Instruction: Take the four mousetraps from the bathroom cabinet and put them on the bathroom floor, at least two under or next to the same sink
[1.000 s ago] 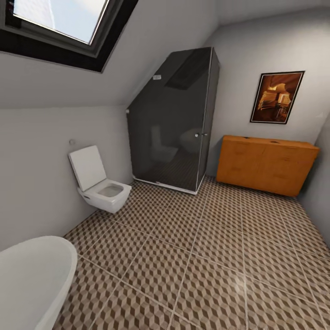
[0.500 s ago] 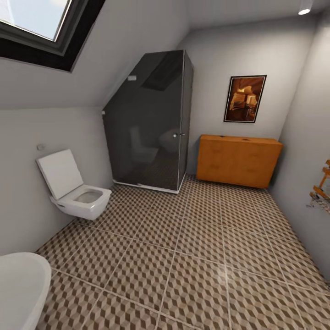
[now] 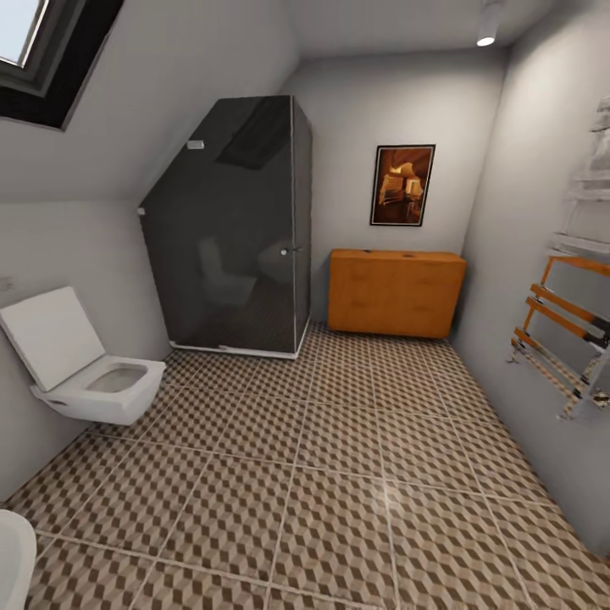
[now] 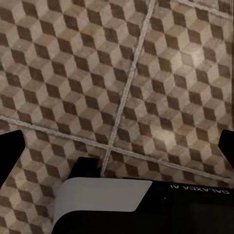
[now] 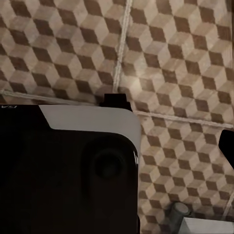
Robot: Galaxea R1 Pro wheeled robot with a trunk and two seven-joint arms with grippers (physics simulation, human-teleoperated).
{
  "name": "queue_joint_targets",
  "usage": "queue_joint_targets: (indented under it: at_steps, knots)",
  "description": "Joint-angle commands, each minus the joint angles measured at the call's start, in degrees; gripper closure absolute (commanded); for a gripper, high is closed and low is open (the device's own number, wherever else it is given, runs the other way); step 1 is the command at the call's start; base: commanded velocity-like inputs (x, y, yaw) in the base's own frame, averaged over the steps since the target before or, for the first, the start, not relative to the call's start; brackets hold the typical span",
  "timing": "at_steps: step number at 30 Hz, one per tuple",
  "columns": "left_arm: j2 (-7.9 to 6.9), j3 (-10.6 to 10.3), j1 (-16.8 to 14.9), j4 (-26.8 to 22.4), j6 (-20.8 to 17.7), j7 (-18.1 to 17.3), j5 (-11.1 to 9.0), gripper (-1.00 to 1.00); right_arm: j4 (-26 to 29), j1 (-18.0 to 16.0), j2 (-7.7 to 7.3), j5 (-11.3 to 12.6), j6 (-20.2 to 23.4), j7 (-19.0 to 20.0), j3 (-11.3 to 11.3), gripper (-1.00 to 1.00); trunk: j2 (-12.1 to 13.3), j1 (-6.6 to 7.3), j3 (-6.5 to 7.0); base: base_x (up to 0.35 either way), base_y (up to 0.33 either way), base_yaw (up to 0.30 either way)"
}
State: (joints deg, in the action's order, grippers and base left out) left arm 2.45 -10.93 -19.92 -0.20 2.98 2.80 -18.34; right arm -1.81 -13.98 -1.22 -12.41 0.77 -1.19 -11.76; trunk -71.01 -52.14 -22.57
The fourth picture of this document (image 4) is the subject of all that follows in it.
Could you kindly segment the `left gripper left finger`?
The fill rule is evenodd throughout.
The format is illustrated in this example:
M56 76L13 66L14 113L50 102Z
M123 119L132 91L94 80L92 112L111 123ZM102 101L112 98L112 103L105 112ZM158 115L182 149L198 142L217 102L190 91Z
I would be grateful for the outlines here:
M0 135L0 188L25 149L21 130Z

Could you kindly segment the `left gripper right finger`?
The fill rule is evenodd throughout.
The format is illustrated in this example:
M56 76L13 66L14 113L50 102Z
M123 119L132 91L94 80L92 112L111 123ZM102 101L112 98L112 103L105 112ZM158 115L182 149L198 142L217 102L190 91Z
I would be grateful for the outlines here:
M234 132L223 130L218 146L234 169Z

